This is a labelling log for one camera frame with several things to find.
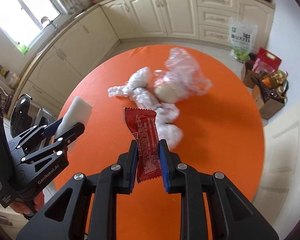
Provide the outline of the red snack wrapper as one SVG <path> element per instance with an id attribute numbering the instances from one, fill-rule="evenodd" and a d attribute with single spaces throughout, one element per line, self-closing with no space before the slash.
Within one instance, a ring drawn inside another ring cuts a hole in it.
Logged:
<path id="1" fill-rule="evenodd" d="M 138 145 L 136 180 L 141 183 L 161 176 L 157 113 L 150 109 L 123 109 L 125 124 Z"/>

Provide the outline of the kitchen window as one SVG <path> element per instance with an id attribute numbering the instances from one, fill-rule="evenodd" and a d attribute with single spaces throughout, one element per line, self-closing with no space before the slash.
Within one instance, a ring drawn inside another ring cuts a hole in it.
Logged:
<path id="1" fill-rule="evenodd" d="M 30 48 L 45 29 L 41 18 L 62 13 L 56 0 L 0 0 L 0 28 L 19 48 Z"/>

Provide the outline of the cream kitchen cabinets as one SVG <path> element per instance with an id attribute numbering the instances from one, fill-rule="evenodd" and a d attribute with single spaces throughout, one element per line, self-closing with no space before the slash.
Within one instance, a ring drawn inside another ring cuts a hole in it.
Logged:
<path id="1" fill-rule="evenodd" d="M 58 115 L 77 84 L 123 40 L 172 38 L 229 45 L 231 18 L 257 25 L 254 51 L 269 38 L 275 4 L 264 0 L 104 0 L 79 14 L 33 58 L 13 95 Z"/>

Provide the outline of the black chair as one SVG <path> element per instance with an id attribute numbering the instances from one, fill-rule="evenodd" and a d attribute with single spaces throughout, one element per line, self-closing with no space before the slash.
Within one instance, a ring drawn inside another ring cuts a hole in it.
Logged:
<path id="1" fill-rule="evenodd" d="M 15 138 L 34 125 L 43 126 L 48 124 L 46 111 L 34 102 L 28 94 L 23 94 L 17 100 L 11 116 L 10 134 Z"/>

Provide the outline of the orange round tablecloth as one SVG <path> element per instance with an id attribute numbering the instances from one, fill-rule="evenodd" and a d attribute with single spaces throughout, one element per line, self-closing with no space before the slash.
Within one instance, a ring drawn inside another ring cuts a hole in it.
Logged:
<path id="1" fill-rule="evenodd" d="M 121 86 L 142 67 L 163 69 L 169 45 L 145 46 L 112 57 L 96 67 L 73 90 L 65 113 L 77 96 L 92 105 L 85 132 L 69 152 L 69 166 L 55 179 L 60 189 L 74 174 L 96 174 L 128 151 L 132 134 L 123 109 L 128 98 L 110 98 L 108 89 Z M 183 131 L 174 149 L 181 161 L 197 171 L 223 172 L 249 199 L 258 189 L 264 162 L 262 121 L 242 81 L 213 57 L 190 49 L 212 87 L 202 96 L 179 101 L 175 125 Z M 132 194 L 117 197 L 118 239 L 179 239 L 180 196 L 166 193 L 162 179 L 136 184 Z"/>

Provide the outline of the bubble wrap bundle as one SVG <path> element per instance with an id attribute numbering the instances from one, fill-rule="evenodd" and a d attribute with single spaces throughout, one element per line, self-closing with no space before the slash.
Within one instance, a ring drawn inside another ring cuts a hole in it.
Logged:
<path id="1" fill-rule="evenodd" d="M 150 69 L 143 67 L 132 74 L 125 85 L 110 87 L 108 96 L 129 98 L 138 108 L 155 111 L 158 137 L 165 139 L 172 150 L 183 138 L 182 130 L 173 123 L 180 111 L 174 104 L 160 102 L 154 96 L 149 88 L 151 77 Z"/>

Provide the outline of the clear bag with bun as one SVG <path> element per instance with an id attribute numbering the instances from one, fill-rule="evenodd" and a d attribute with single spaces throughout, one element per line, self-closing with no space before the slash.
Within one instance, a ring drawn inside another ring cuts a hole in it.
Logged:
<path id="1" fill-rule="evenodd" d="M 204 95 L 212 87 L 198 62 L 183 48 L 172 48 L 166 70 L 155 70 L 154 95 L 164 103 L 176 103 L 192 95 Z"/>

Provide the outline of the white panel door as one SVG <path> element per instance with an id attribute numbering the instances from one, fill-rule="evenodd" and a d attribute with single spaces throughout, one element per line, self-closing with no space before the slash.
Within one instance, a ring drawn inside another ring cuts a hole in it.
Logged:
<path id="1" fill-rule="evenodd" d="M 285 239 L 300 220 L 300 100 L 263 131 L 265 161 L 253 204 Z"/>

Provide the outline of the sink faucet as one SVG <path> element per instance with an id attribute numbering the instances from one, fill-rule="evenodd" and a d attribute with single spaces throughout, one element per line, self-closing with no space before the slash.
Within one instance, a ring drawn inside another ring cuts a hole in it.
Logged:
<path id="1" fill-rule="evenodd" d="M 46 28 L 48 26 L 53 26 L 55 31 L 58 31 L 58 24 L 54 22 L 54 20 L 50 20 L 47 16 L 44 16 L 40 20 L 43 28 Z"/>

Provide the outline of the brown cardboard box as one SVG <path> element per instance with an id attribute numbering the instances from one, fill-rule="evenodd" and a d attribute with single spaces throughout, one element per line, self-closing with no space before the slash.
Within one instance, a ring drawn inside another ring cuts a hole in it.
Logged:
<path id="1" fill-rule="evenodd" d="M 253 64 L 254 61 L 243 63 L 241 81 L 245 87 L 251 89 L 261 118 L 269 120 L 286 105 L 289 82 L 284 78 L 277 87 L 266 86 L 265 83 L 270 83 L 269 77 L 253 72 Z"/>

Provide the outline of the cooking oil bottle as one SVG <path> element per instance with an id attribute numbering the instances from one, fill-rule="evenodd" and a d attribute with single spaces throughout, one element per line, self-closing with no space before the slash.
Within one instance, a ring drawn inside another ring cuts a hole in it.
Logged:
<path id="1" fill-rule="evenodd" d="M 286 99 L 286 93 L 289 89 L 288 72 L 285 70 L 277 70 L 261 77 L 262 83 L 274 90 L 280 99 Z"/>

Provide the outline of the red gift box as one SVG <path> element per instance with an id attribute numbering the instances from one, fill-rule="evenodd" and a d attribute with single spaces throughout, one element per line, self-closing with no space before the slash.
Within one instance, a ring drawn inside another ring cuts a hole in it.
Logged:
<path id="1" fill-rule="evenodd" d="M 279 69 L 281 62 L 282 60 L 278 56 L 260 47 L 252 71 L 257 74 L 261 72 L 271 74 Z"/>

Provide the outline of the white rice bag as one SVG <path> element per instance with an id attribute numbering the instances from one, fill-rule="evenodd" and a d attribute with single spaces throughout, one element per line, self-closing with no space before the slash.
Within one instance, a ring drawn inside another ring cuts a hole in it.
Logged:
<path id="1" fill-rule="evenodd" d="M 249 22 L 242 22 L 230 18 L 229 41 L 231 46 L 230 55 L 239 62 L 250 60 L 250 53 L 253 51 L 258 26 Z"/>

